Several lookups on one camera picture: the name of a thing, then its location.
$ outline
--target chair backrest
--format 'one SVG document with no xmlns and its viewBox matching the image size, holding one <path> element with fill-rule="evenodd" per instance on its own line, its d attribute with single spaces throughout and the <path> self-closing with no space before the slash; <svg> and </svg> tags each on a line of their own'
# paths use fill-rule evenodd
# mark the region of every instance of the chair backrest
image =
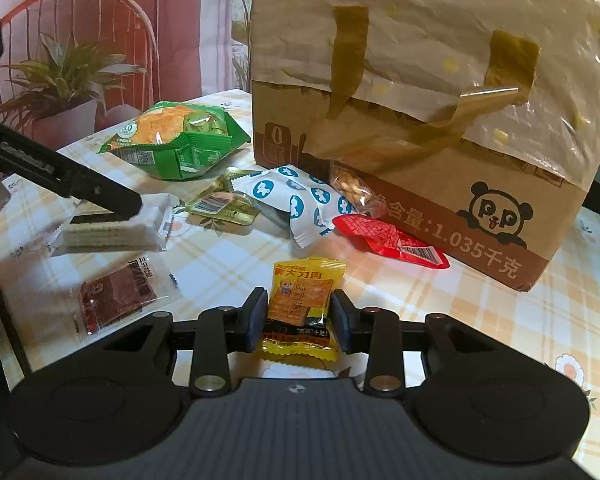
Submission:
<svg viewBox="0 0 600 480">
<path fill-rule="evenodd" d="M 144 111 L 159 99 L 154 30 L 149 17 L 133 0 L 25 0 L 1 18 L 0 24 L 4 42 L 0 105 L 21 90 L 10 82 L 16 75 L 14 71 L 4 65 L 41 59 L 41 32 L 61 44 L 69 40 L 77 44 L 112 43 L 116 52 L 126 54 L 126 62 L 146 68 L 146 73 L 123 76 L 124 89 L 107 91 L 107 109 L 127 104 Z"/>
</svg>

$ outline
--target brown cardboard box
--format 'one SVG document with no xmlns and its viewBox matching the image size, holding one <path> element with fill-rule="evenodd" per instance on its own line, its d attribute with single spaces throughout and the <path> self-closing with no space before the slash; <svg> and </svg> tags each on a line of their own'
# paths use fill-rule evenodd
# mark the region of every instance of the brown cardboard box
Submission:
<svg viewBox="0 0 600 480">
<path fill-rule="evenodd" d="M 259 164 L 338 160 L 384 220 L 533 286 L 600 163 L 600 0 L 254 0 L 251 41 Z"/>
<path fill-rule="evenodd" d="M 261 82 L 251 91 L 256 162 L 266 168 L 294 164 L 327 178 L 328 162 L 301 148 L 311 118 L 326 112 L 329 95 Z M 399 121 L 392 110 L 364 105 L 366 110 L 343 111 L 345 127 L 347 119 L 377 121 L 379 130 L 383 122 Z M 383 220 L 525 291 L 557 251 L 586 195 L 545 170 L 468 140 L 384 178 L 356 171 L 386 200 Z"/>
</svg>

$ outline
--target checkered tablecloth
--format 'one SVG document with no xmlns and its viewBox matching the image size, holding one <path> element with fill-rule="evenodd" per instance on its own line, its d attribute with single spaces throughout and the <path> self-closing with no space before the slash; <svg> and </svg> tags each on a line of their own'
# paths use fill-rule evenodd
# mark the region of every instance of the checkered tablecloth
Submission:
<svg viewBox="0 0 600 480">
<path fill-rule="evenodd" d="M 233 90 L 195 102 L 222 105 L 251 132 L 250 95 Z M 171 192 L 190 200 L 226 166 L 255 167 L 250 147 L 241 149 L 203 180 L 162 182 L 96 150 L 112 129 L 61 151 L 142 193 Z M 132 253 L 50 256 L 50 233 L 71 216 L 75 200 L 18 177 L 5 181 L 12 198 L 0 213 L 0 284 L 34 369 L 86 344 L 75 332 L 75 300 L 68 289 L 124 265 Z M 248 227 L 216 225 L 181 214 L 162 257 L 176 276 L 183 299 L 170 305 L 176 320 L 192 319 L 213 306 L 240 305 L 255 286 L 270 287 L 273 263 L 310 255 L 347 261 L 342 288 L 357 306 L 394 310 L 405 320 L 445 312 L 478 330 L 555 367 L 585 391 L 591 406 L 586 434 L 574 459 L 600 478 L 600 216 L 582 209 L 562 247 L 534 288 L 524 294 L 450 258 L 451 267 L 431 270 L 361 252 L 337 233 L 301 250 L 263 215 Z M 0 327 L 0 356 L 11 387 L 21 372 Z M 271 359 L 237 355 L 234 376 L 353 376 L 361 379 L 361 354 L 326 363 L 304 356 Z M 406 353 L 408 385 L 423 378 L 420 358 Z M 190 353 L 181 352 L 174 373 L 187 384 Z"/>
</svg>

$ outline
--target barcode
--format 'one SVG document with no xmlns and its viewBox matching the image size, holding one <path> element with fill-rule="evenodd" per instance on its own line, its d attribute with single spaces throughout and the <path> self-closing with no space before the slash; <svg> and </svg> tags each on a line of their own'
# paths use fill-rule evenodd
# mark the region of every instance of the barcode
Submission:
<svg viewBox="0 0 600 480">
<path fill-rule="evenodd" d="M 138 160 L 138 154 L 132 150 L 123 150 L 121 152 L 117 152 L 116 155 L 129 164 L 140 164 L 140 161 Z"/>
<path fill-rule="evenodd" d="M 225 198 L 222 196 L 207 195 L 198 200 L 194 205 L 191 206 L 193 211 L 200 211 L 201 213 L 216 214 L 226 207 L 232 199 Z"/>
<path fill-rule="evenodd" d="M 432 247 L 409 247 L 402 246 L 400 250 L 403 253 L 413 254 L 414 256 L 419 256 L 423 260 L 427 260 L 428 262 L 436 265 L 440 265 L 442 260 L 438 256 L 435 250 Z"/>
<path fill-rule="evenodd" d="M 138 152 L 138 164 L 155 165 L 154 152 Z"/>
</svg>

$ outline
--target green snack bag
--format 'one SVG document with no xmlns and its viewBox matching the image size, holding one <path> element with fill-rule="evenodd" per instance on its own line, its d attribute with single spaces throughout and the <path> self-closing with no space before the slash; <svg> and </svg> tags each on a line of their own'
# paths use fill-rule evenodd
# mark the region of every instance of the green snack bag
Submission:
<svg viewBox="0 0 600 480">
<path fill-rule="evenodd" d="M 99 153 L 165 180 L 185 180 L 206 173 L 250 137 L 224 108 L 161 101 L 124 126 Z"/>
<path fill-rule="evenodd" d="M 251 204 L 251 199 L 248 196 L 234 193 L 231 179 L 250 175 L 255 171 L 227 168 L 210 187 L 188 202 L 184 206 L 184 210 L 234 224 L 251 224 L 260 210 Z"/>
</svg>

